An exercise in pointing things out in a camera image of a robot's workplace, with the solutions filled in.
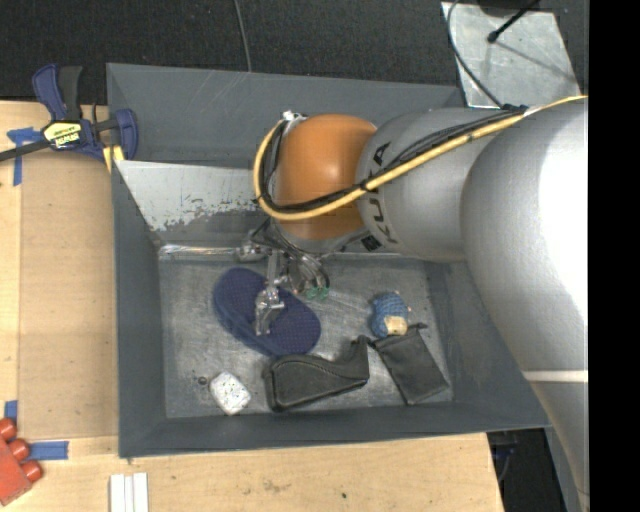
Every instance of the bin floor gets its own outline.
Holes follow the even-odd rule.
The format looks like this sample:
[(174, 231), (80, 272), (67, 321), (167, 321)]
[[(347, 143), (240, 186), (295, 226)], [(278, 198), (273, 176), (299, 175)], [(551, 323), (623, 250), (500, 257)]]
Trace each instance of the bin floor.
[[(194, 250), (160, 257), (160, 287), (165, 360), (167, 416), (185, 418), (223, 414), (205, 383), (222, 371), (234, 374), (249, 389), (252, 399), (240, 414), (270, 413), (262, 372), (269, 358), (247, 348), (218, 323), (212, 291), (217, 279), (238, 265), (230, 254), (203, 256)], [(261, 274), (266, 262), (244, 264)], [(411, 308), (409, 322), (427, 324), (426, 343), (451, 382), (435, 317), (430, 302), (429, 276), (424, 262), (395, 255), (340, 254), (326, 261), (331, 289), (324, 300), (307, 300), (318, 315), (322, 334), (311, 352), (334, 359), (347, 350), (351, 340), (364, 334), (375, 338), (369, 328), (372, 299), (397, 290)], [(386, 367), (368, 348), (370, 380), (356, 391), (331, 397), (297, 411), (379, 407), (404, 404)], [(428, 402), (451, 400), (451, 388), (430, 397)]]

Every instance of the black floor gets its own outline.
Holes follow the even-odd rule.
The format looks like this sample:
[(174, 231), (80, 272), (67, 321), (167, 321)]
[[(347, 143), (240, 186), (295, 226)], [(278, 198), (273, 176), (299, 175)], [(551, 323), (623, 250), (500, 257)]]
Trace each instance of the black floor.
[[(481, 0), (520, 7), (524, 0)], [(34, 96), (31, 75), (81, 65), (82, 103), (106, 104), (107, 62), (458, 85), (435, 0), (96, 0), (0, 3), (0, 98)], [(554, 12), (588, 93), (588, 0)], [(542, 431), (489, 435), (507, 512), (563, 512)]]

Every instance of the wooden table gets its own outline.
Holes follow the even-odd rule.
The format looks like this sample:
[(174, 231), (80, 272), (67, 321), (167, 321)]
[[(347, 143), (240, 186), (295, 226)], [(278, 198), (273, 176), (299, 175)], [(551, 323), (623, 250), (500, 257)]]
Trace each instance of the wooden table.
[[(0, 101), (0, 150), (9, 129), (48, 120)], [(120, 459), (109, 177), (48, 150), (23, 167), (13, 186), (14, 162), (0, 164), (0, 406), (18, 399), (27, 441), (70, 444), (9, 510), (105, 511), (111, 474), (147, 472), (152, 512), (503, 511), (484, 434)]]

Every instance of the black pouch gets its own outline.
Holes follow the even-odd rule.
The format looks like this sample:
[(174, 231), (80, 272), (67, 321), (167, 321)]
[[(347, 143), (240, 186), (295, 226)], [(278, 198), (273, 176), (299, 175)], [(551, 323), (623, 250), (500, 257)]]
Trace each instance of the black pouch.
[(338, 361), (313, 355), (289, 355), (272, 363), (264, 373), (267, 400), (274, 411), (315, 402), (361, 388), (369, 380), (366, 336), (351, 342)]
[(415, 405), (448, 387), (420, 334), (425, 327), (424, 324), (412, 325), (404, 336), (387, 336), (369, 342), (380, 354), (408, 405)]

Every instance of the red object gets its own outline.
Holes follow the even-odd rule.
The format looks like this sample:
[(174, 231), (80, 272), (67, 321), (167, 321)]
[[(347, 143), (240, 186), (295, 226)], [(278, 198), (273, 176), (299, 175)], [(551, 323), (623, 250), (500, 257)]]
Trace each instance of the red object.
[(21, 463), (29, 456), (29, 446), (16, 435), (15, 423), (9, 418), (0, 420), (0, 503), (8, 505), (29, 489), (42, 476), (42, 468), (34, 460)]

